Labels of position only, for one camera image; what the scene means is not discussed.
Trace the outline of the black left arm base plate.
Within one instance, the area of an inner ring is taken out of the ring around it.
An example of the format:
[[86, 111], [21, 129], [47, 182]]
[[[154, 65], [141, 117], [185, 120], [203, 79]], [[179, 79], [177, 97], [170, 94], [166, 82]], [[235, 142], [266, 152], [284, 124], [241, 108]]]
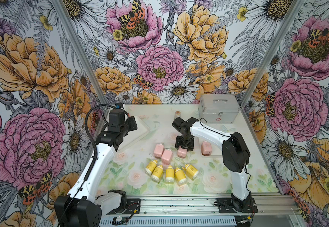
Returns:
[[108, 215], [137, 215], [140, 213], [140, 205], [141, 205], [141, 199], [134, 198], [134, 199], [127, 199], [126, 205], [124, 209], [117, 208], [109, 213]]

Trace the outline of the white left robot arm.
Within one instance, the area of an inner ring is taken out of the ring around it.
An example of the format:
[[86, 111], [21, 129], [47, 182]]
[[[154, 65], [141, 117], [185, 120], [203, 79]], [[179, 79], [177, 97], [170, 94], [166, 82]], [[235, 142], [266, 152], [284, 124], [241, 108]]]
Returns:
[[127, 208], [125, 191], [110, 190], [97, 197], [100, 177], [112, 161], [119, 146], [130, 131], [137, 130], [135, 117], [120, 107], [109, 106], [109, 122], [97, 139], [88, 134], [93, 146], [93, 154], [67, 195], [59, 196], [54, 210], [60, 227], [97, 227], [103, 215], [110, 212], [123, 212]]

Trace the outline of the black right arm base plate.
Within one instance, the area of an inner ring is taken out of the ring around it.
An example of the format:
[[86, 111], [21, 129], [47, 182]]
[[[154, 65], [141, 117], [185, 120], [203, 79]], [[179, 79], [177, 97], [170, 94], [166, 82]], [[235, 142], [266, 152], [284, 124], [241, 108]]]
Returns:
[[258, 208], [253, 198], [240, 201], [233, 198], [217, 198], [213, 205], [221, 214], [254, 214]]

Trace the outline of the pink pencil sharpener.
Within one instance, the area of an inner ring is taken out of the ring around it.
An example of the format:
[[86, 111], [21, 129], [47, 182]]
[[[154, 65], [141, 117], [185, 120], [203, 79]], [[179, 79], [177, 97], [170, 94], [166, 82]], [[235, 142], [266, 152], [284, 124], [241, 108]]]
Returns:
[[187, 156], [187, 150], [186, 149], [183, 149], [183, 148], [179, 148], [177, 150], [177, 156], [180, 157], [180, 158], [182, 158], [182, 159], [186, 158], [186, 156]]
[[161, 156], [161, 161], [165, 165], [170, 165], [173, 158], [173, 152], [171, 150], [165, 149]]
[[212, 145], [210, 142], [204, 141], [201, 144], [201, 154], [203, 156], [210, 156], [212, 154]]
[[164, 152], [164, 145], [163, 144], [156, 144], [154, 149], [154, 157], [160, 159]]

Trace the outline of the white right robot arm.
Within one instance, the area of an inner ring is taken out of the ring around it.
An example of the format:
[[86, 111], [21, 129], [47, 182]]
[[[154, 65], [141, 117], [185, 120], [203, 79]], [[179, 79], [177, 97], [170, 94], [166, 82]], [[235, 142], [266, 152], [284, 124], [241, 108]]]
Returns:
[[172, 126], [181, 134], [176, 138], [175, 148], [192, 151], [194, 139], [198, 137], [221, 149], [223, 164], [231, 171], [231, 209], [245, 212], [251, 206], [252, 196], [248, 190], [249, 179], [246, 177], [250, 151], [242, 135], [238, 132], [225, 133], [216, 130], [193, 117], [186, 121], [177, 117]]

